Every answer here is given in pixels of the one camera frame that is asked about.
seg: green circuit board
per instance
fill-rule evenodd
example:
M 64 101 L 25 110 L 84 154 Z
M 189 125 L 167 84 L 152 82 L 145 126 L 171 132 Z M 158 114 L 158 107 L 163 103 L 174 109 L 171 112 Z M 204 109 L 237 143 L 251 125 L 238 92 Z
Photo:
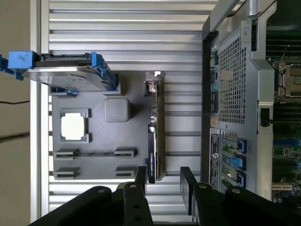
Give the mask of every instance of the green circuit board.
M 301 124 L 297 121 L 290 122 L 295 117 L 291 111 L 292 104 L 282 103 L 282 105 L 281 112 L 287 115 L 282 116 L 282 121 L 277 121 L 275 117 L 276 121 L 273 125 L 272 200 L 289 207 L 301 208 Z M 277 186 L 282 185 L 281 189 L 276 189 Z

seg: metal slat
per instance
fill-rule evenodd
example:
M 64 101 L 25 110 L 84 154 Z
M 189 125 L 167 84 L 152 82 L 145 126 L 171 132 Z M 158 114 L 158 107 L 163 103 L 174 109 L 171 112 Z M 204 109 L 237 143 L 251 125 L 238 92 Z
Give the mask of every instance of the metal slat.
M 67 22 L 50 22 L 50 30 L 73 30 L 73 31 L 201 31 L 203 28 L 203 22 L 190 23 L 67 23 Z
M 128 3 L 108 3 L 108 2 L 87 2 L 74 3 L 74 2 L 51 2 L 49 8 L 52 10 L 123 10 L 123 11 L 137 11 L 137 10 L 149 10 L 149 11 L 199 11 L 203 14 L 209 14 L 210 11 L 215 7 L 215 4 L 198 4 L 195 2 L 180 2 L 180 3 L 161 3 L 158 8 L 155 2 L 128 2 Z
M 200 137 L 166 137 L 166 152 L 199 152 L 201 150 Z
M 143 32 L 103 32 L 97 34 L 50 34 L 50 42 L 164 42 L 164 43 L 202 43 L 202 34 L 145 34 Z
M 207 15 L 50 13 L 50 22 L 204 23 Z
M 202 50 L 201 45 L 198 44 L 178 44 L 173 43 L 169 44 L 161 44 L 161 43 L 50 43 L 50 50 L 83 50 L 83 51 L 131 51 L 140 49 L 141 51 L 197 51 L 200 52 Z
M 193 132 L 201 128 L 201 117 L 166 116 L 165 131 L 169 132 Z

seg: black cable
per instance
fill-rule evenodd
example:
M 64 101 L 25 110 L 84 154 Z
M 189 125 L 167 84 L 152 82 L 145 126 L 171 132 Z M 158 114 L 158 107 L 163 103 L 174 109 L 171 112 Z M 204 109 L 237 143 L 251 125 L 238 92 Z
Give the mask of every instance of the black cable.
M 5 104 L 5 105 L 20 105 L 20 104 L 26 104 L 29 103 L 29 100 L 26 101 L 20 101 L 20 102 L 8 102 L 8 101 L 0 101 L 0 104 Z
M 25 137 L 30 137 L 30 132 L 2 136 L 2 137 L 0 137 L 0 144 L 8 142 L 8 141 L 12 141 L 12 140 L 19 140 L 19 139 L 22 139 Z

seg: screw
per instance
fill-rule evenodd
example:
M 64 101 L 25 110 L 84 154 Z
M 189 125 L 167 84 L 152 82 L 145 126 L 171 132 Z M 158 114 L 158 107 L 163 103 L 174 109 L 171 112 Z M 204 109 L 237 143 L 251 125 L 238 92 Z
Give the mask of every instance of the screw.
M 236 188 L 233 188 L 232 189 L 232 192 L 236 193 L 236 194 L 239 194 L 240 193 L 240 190 L 236 189 Z
M 207 185 L 201 184 L 199 185 L 200 188 L 207 188 Z

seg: ventilated metal panel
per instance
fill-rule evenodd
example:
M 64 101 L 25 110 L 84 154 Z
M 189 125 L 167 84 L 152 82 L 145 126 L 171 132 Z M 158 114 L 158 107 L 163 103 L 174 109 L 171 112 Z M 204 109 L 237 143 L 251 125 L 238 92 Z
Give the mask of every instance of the ventilated metal panel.
M 236 133 L 222 131 L 222 138 L 224 138 L 226 140 L 230 140 L 230 141 L 236 142 L 237 138 L 238 138 L 238 135 Z
M 220 114 L 219 120 L 245 123 L 246 110 L 246 48 L 240 37 L 219 54 Z

